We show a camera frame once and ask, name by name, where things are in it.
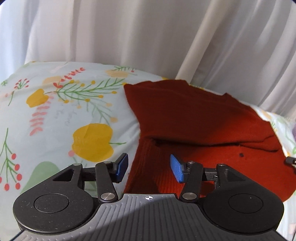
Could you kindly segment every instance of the red sweater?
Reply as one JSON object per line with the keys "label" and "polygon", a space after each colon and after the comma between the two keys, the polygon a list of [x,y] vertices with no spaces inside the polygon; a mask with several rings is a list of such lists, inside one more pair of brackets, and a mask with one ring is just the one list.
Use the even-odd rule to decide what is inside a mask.
{"label": "red sweater", "polygon": [[[284,164],[285,156],[270,123],[249,106],[183,80],[126,84],[124,90],[141,129],[125,192],[179,195],[183,184],[171,171],[172,153],[204,167],[225,163],[282,201],[295,191],[296,175]],[[204,183],[202,194],[212,188],[212,183]]]}

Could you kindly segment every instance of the curtain fold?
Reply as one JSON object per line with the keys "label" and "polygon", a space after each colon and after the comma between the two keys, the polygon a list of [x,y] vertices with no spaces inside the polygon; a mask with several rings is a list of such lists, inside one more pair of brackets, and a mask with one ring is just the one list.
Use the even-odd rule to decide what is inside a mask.
{"label": "curtain fold", "polygon": [[291,0],[6,0],[0,78],[28,61],[133,66],[296,117]]}

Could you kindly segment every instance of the mattress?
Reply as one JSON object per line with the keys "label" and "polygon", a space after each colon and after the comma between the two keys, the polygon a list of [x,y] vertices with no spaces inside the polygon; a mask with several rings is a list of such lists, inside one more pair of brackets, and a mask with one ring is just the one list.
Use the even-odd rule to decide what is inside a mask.
{"label": "mattress", "polygon": [[[0,240],[10,240],[19,232],[12,213],[15,199],[73,163],[94,167],[126,152],[129,168],[123,181],[115,184],[121,195],[140,135],[123,86],[162,79],[126,66],[30,62],[1,80],[0,217],[5,218],[0,218]],[[295,156],[295,122],[250,106],[271,123],[284,154]],[[86,183],[85,190],[96,196],[94,183]],[[295,201],[296,193],[284,203],[277,229],[288,240],[296,226]]]}

